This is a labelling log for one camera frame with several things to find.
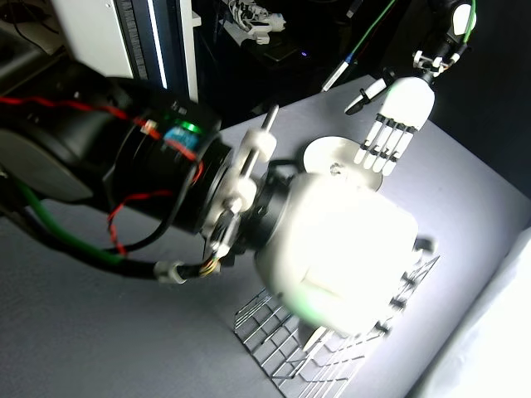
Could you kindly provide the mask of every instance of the dish rack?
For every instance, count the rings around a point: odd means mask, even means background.
[[[305,352],[299,319],[265,289],[236,313],[234,333],[285,398],[338,398],[439,258],[404,273],[388,312],[365,335],[326,330]]]

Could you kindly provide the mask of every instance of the white plate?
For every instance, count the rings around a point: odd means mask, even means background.
[[[304,169],[306,172],[344,178],[377,191],[382,185],[383,175],[354,163],[358,149],[358,143],[343,137],[318,138],[304,151]]]

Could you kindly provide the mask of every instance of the light strip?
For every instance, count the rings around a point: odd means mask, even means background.
[[[160,40],[158,39],[157,18],[155,17],[155,8],[153,7],[153,0],[148,0],[149,19],[151,20],[151,30],[153,32],[153,39],[155,40],[155,51],[157,52],[158,70],[160,71],[160,79],[163,82],[163,87],[168,88],[166,81],[166,72],[164,70],[163,52],[160,48]]]

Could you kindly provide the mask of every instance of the red wire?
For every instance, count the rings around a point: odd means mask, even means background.
[[[116,247],[116,249],[121,255],[127,255],[127,250],[125,249],[124,245],[122,245],[118,241],[118,233],[116,232],[116,226],[113,224],[114,218],[118,215],[118,213],[130,201],[145,201],[152,197],[171,197],[171,196],[173,196],[173,192],[169,190],[160,190],[160,191],[155,191],[151,193],[134,193],[134,194],[126,196],[125,199],[117,207],[115,207],[111,213],[109,213],[109,215],[107,216],[107,223],[108,223],[107,230],[109,231],[109,234],[110,234],[110,240],[113,242],[114,247]]]
[[[84,104],[78,101],[72,100],[62,100],[62,101],[51,101],[42,97],[26,97],[26,98],[14,98],[14,97],[0,97],[0,104],[9,104],[9,105],[22,105],[28,102],[34,102],[36,104],[46,106],[47,108],[58,108],[58,107],[68,107],[72,109],[77,109],[83,112],[93,112],[93,111],[102,111],[112,114],[117,119],[126,120],[133,122],[140,128],[146,128],[147,121],[141,118],[131,118],[129,117],[122,109],[115,108],[113,106],[92,106]],[[163,138],[162,134],[154,128],[147,129],[147,135],[155,140],[160,140]],[[197,161],[197,155],[182,145],[180,142],[173,139],[167,139],[164,141],[169,147],[180,152],[185,158],[191,162]],[[192,184],[197,182],[199,177],[202,175],[204,170],[204,165],[202,161],[199,161],[197,164],[197,171],[193,177]],[[113,220],[116,215],[124,208],[125,204],[129,201],[144,201],[151,197],[161,197],[161,196],[172,196],[171,191],[156,191],[151,193],[135,193],[133,195],[128,195],[108,216],[108,231],[110,233],[110,239],[112,240],[114,246],[122,255],[127,255],[127,250],[125,247],[118,241],[118,233],[116,227],[113,224]]]

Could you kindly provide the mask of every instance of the green led light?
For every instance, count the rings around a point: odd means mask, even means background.
[[[191,131],[192,133],[201,133],[201,129],[199,126],[196,126],[195,124],[189,123],[189,122],[181,122],[181,126],[185,128],[188,131]]]

